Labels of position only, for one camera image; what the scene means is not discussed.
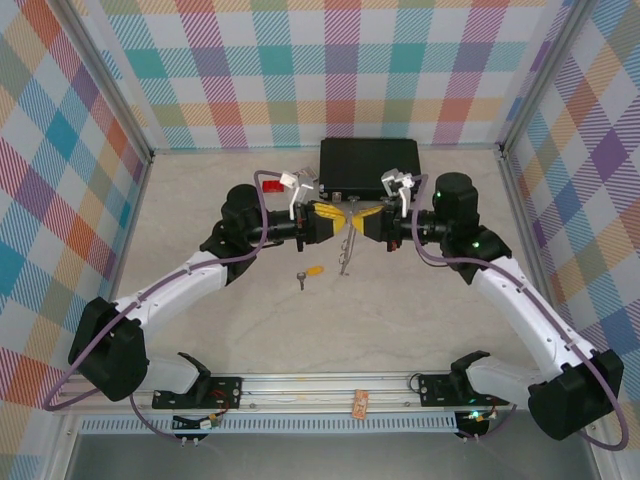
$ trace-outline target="colorful plaid pattern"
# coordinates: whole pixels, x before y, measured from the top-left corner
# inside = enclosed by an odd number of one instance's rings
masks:
[[[101,0],[115,47],[74,3],[151,143],[188,149],[326,136],[494,143],[537,22],[559,1]]]
[[[45,0],[0,11],[0,478],[23,480],[82,309],[113,281],[143,162]]]
[[[540,72],[540,69],[544,65],[544,62],[547,59],[547,56],[549,55],[549,52],[551,52],[551,47],[553,46],[553,43],[556,41],[556,38],[562,31],[562,27],[564,26],[564,23],[567,20],[567,17],[571,12],[571,8],[575,4],[575,2],[576,0],[563,0],[562,6],[558,10],[558,13],[556,14],[556,18],[553,20],[553,24],[551,25],[551,28],[547,32],[547,36],[545,37],[544,42],[542,42],[542,46],[540,47],[540,50],[538,50],[538,54],[536,55],[536,58],[534,62],[531,64],[531,67],[529,68],[529,71],[527,72],[527,76],[524,82],[522,82],[522,85],[520,86],[518,95],[515,101],[513,102],[513,104],[511,105],[511,109],[509,110],[509,114],[507,115],[507,120],[504,122],[504,125],[502,125],[502,128],[500,129],[500,133],[498,134],[497,143],[504,142],[509,132],[509,129],[512,127],[513,122],[516,119],[516,116],[520,112],[520,107],[522,106],[522,102],[525,100],[525,98],[527,98],[527,95],[531,91],[531,87],[535,84],[535,80],[538,77],[538,73]]]
[[[598,4],[512,158],[560,313],[625,362],[634,449],[640,449],[639,26],[637,0]]]

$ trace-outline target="marble surface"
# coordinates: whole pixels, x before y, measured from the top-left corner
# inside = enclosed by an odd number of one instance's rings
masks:
[[[470,175],[480,192],[481,222],[524,255],[494,153],[422,150],[423,172]],[[125,264],[119,296],[149,285],[189,258],[220,218],[229,188],[250,183],[256,169],[318,169],[319,150],[256,151],[158,156]],[[267,195],[269,209],[286,205]],[[424,207],[431,207],[430,200]],[[249,271],[175,318],[151,341],[150,351],[185,351],[212,371],[235,373],[425,371],[448,369],[471,351],[533,366],[506,319],[488,300],[446,268],[420,262],[413,246],[394,253],[356,238],[349,276],[338,257],[340,234],[304,253],[295,243],[263,251]],[[435,246],[429,247],[439,253]],[[300,291],[296,273],[314,265]]]

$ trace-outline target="white bracket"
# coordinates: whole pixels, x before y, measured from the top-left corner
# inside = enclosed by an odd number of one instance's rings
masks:
[[[302,203],[309,190],[313,190],[313,180],[306,175],[282,172],[280,183],[289,189],[289,218],[295,220],[295,205]]]
[[[397,168],[394,168],[385,172],[381,180],[388,197],[399,196],[402,199],[402,218],[407,218],[411,203],[411,188],[416,184],[412,175],[399,172]]]

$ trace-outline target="red object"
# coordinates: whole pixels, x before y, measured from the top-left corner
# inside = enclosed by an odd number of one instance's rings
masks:
[[[222,390],[213,390],[211,393],[209,393],[209,396],[224,399],[224,410],[220,409],[220,412],[216,414],[217,416],[222,416],[229,411],[229,400]]]
[[[262,191],[264,193],[284,192],[284,185],[282,185],[278,180],[264,180],[262,182]]]

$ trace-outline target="key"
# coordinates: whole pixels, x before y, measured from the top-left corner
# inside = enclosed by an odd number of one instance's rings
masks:
[[[296,275],[296,278],[300,282],[300,291],[304,290],[304,279],[307,278],[307,274],[304,272],[300,272]]]

